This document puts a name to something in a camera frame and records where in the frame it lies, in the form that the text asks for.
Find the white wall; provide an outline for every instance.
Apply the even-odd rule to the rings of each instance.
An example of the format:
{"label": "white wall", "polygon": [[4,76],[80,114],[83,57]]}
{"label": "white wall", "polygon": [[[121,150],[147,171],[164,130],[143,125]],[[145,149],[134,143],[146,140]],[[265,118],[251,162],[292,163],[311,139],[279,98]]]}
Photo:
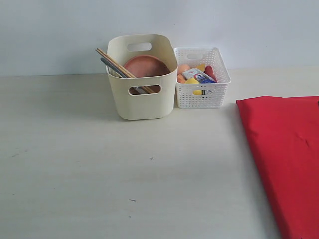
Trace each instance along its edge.
{"label": "white wall", "polygon": [[0,0],[0,75],[104,72],[96,47],[161,33],[228,68],[319,65],[316,0]]}

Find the red fabric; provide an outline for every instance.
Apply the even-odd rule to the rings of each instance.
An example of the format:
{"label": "red fabric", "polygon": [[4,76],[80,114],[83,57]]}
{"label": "red fabric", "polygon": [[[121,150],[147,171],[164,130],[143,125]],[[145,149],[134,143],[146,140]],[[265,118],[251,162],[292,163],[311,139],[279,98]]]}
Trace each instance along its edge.
{"label": "red fabric", "polygon": [[319,96],[237,105],[283,239],[319,239]]}

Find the white plastic basket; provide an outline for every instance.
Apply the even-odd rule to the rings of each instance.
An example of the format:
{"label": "white plastic basket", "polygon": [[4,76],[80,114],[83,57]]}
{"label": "white plastic basket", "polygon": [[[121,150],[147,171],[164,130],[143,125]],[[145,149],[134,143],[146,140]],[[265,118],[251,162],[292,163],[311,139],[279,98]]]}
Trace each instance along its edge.
{"label": "white plastic basket", "polygon": [[[150,50],[129,51],[130,44],[150,43]],[[162,60],[170,69],[164,76],[119,78],[113,71],[108,71],[108,77],[118,114],[127,120],[145,120],[167,116],[174,108],[177,60],[169,39],[162,35],[128,35],[120,36],[109,42],[107,53],[118,63],[137,55],[153,55]],[[158,93],[131,95],[129,89],[137,86],[160,85]]]}
{"label": "white plastic basket", "polygon": [[[177,104],[180,108],[220,108],[223,104],[228,84],[228,71],[217,48],[178,47],[174,49],[178,64],[195,67],[205,63],[213,68],[217,83],[181,84],[176,83]],[[209,95],[195,95],[194,90],[209,90]]]}

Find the red object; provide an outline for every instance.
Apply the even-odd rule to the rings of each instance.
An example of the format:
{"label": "red object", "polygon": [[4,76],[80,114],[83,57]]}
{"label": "red object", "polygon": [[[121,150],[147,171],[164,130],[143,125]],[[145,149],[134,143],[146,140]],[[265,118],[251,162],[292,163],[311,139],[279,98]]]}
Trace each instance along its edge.
{"label": "red object", "polygon": [[212,77],[216,81],[216,77],[214,75],[214,71],[213,71],[213,68],[211,66],[206,66],[204,73],[209,75],[210,77]]}
{"label": "red object", "polygon": [[163,76],[170,73],[164,62],[151,55],[132,57],[124,67],[135,77]]}
{"label": "red object", "polygon": [[283,239],[319,239],[319,96],[237,105]]}

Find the table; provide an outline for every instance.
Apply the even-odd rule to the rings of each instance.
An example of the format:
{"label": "table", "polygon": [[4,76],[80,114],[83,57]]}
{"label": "table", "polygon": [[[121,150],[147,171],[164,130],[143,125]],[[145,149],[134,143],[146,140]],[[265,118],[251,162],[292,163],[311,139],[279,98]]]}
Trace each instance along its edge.
{"label": "table", "polygon": [[317,95],[319,67],[230,75],[222,108],[141,121],[104,74],[1,77],[0,238],[279,239],[235,102]]}

